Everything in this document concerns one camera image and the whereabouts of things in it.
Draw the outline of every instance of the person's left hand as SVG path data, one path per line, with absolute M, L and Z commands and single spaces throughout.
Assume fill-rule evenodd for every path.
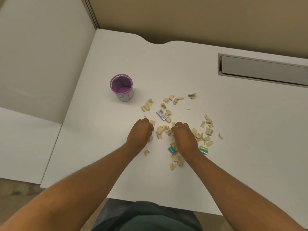
M 154 127 L 147 118 L 139 119 L 129 132 L 126 144 L 136 148 L 139 153 L 149 141 L 153 130 Z

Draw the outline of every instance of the green shirt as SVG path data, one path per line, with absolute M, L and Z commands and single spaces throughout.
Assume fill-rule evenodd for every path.
M 143 201 L 135 202 L 121 216 L 103 221 L 93 229 L 93 231 L 117 230 L 201 231 L 176 213 L 157 204 Z

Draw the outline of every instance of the gray pants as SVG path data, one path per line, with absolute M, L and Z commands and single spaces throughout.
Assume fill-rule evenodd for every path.
M 120 199 L 108 199 L 105 206 L 102 208 L 102 211 L 98 215 L 95 224 L 92 229 L 94 229 L 97 225 L 102 223 L 105 220 L 108 220 L 110 218 L 118 217 L 122 215 L 126 210 L 130 208 L 130 206 L 134 202 L 131 201 L 125 201 Z M 201 224 L 198 221 L 196 215 L 193 211 L 183 210 L 183 209 L 177 209 L 177 208 L 168 208 L 164 207 L 177 215 L 179 215 L 183 220 L 199 227 L 202 230 Z

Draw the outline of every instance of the purple cup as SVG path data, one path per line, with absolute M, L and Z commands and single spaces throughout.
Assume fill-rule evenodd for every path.
M 120 101 L 126 102 L 134 97 L 133 81 L 126 74 L 117 74 L 110 81 L 111 90 Z

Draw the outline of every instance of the person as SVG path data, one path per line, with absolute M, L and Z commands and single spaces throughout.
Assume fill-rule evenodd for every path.
M 109 194 L 125 167 L 145 147 L 154 127 L 138 120 L 126 143 L 93 164 L 44 190 L 10 217 L 0 231 L 80 230 Z M 172 128 L 179 153 L 198 175 L 221 213 L 236 231 L 305 231 L 272 202 L 219 168 L 198 149 L 188 124 Z M 201 230 L 188 211 L 150 202 L 111 200 L 93 230 Z

